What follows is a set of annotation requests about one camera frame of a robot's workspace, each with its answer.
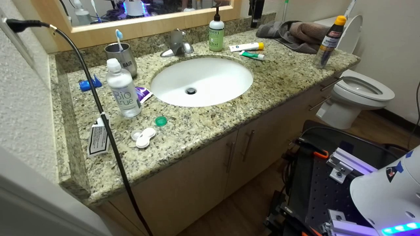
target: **towel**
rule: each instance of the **towel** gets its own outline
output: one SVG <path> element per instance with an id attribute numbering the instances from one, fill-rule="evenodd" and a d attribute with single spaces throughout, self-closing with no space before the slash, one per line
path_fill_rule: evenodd
<path id="1" fill-rule="evenodd" d="M 318 23 L 272 21 L 260 25 L 257 37 L 274 38 L 295 52 L 316 54 L 329 28 Z"/>

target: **granite countertop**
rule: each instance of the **granite countertop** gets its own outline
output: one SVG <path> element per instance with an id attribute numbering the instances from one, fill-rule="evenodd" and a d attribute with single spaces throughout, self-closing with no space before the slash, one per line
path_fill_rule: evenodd
<path id="1" fill-rule="evenodd" d="M 193 45 L 195 52 L 190 55 L 162 58 L 158 52 L 136 58 L 138 76 L 134 83 L 138 87 L 146 88 L 150 88 L 154 76 L 165 67 L 191 58 L 226 58 L 247 67 L 254 76 L 252 86 L 243 95 L 219 105 L 202 108 L 177 107 L 152 96 L 143 104 L 143 110 L 138 116 L 125 118 L 107 87 L 106 66 L 89 69 L 91 74 L 96 74 L 103 83 L 101 88 L 97 88 L 97 93 L 104 110 L 110 116 L 111 128 L 132 185 L 359 62 L 357 56 L 336 50 L 326 69 L 315 69 L 311 66 L 314 55 L 293 52 L 273 39 L 257 38 L 255 33 L 256 30 L 252 30 L 225 37 L 225 47 L 221 52 L 209 51 L 208 42 L 201 42 Z M 239 56 L 238 52 L 230 52 L 228 48 L 229 45 L 248 42 L 264 42 L 264 51 L 260 53 L 265 54 L 265 61 Z M 85 79 L 84 76 L 83 71 L 67 74 L 82 150 L 86 150 L 90 127 L 98 118 L 92 94 L 81 92 L 79 89 L 78 81 Z M 158 116 L 165 116 L 168 123 L 157 127 L 155 118 Z M 130 134 L 133 130 L 147 127 L 153 127 L 157 132 L 156 136 L 151 140 L 149 147 L 138 149 Z M 85 156 L 85 160 L 91 186 L 90 196 L 81 199 L 85 205 L 99 205 L 124 191 L 112 150 L 93 158 Z"/>

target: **stainless steel tumbler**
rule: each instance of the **stainless steel tumbler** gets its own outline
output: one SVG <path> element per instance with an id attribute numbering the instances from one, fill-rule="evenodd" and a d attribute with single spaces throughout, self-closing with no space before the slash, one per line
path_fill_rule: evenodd
<path id="1" fill-rule="evenodd" d="M 118 43 L 112 43 L 106 46 L 106 57 L 107 59 L 116 58 L 120 62 L 121 68 L 128 70 L 131 76 L 135 77 L 137 75 L 137 64 L 130 45 L 122 42 L 121 46 L 123 47 L 122 51 L 120 51 Z"/>

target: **drawer handle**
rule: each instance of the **drawer handle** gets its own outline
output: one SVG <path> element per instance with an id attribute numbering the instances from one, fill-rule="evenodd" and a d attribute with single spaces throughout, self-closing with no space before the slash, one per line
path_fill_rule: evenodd
<path id="1" fill-rule="evenodd" d="M 328 100 L 331 98 L 331 96 L 328 96 L 328 97 L 323 97 L 323 98 L 324 98 L 324 100 L 320 101 L 320 102 L 319 102 L 319 103 L 317 103 L 315 106 L 309 106 L 309 107 L 310 107 L 310 108 L 309 108 L 309 110 L 311 111 L 311 110 L 313 110 L 313 109 L 315 109 L 315 108 L 319 107 L 321 104 L 323 104 L 324 102 L 328 101 Z"/>
<path id="2" fill-rule="evenodd" d="M 334 81 L 334 82 L 332 82 L 331 84 L 326 85 L 325 87 L 321 88 L 321 92 L 322 92 L 322 91 L 324 91 L 324 90 L 326 90 L 326 89 L 328 89 L 329 87 L 331 87 L 331 86 L 335 85 L 338 81 L 340 81 L 340 80 L 341 80 L 341 78 L 337 78 L 337 77 L 334 77 L 334 78 L 336 79 L 336 81 Z"/>
<path id="3" fill-rule="evenodd" d="M 248 155 L 248 151 L 249 151 L 249 146 L 252 142 L 252 138 L 254 137 L 255 134 L 255 130 L 252 130 L 250 134 L 247 134 L 248 136 L 248 143 L 247 143 L 247 147 L 245 149 L 245 153 L 241 153 L 244 157 L 242 158 L 242 162 L 245 162 L 245 160 L 247 159 L 247 155 Z"/>
<path id="4" fill-rule="evenodd" d="M 231 164 L 232 164 L 232 159 L 233 159 L 234 152 L 235 152 L 236 142 L 231 142 L 231 144 L 226 144 L 226 146 L 228 146 L 230 148 L 228 164 L 226 166 L 226 173 L 229 173 L 229 171 L 231 171 Z"/>

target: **sink drain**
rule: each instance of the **sink drain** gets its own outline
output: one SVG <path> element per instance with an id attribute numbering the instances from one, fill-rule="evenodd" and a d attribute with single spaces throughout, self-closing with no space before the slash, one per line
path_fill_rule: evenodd
<path id="1" fill-rule="evenodd" d="M 192 94 L 195 94 L 197 92 L 197 90 L 194 89 L 194 88 L 189 88 L 189 89 L 185 90 L 185 92 L 189 95 L 192 95 Z"/>

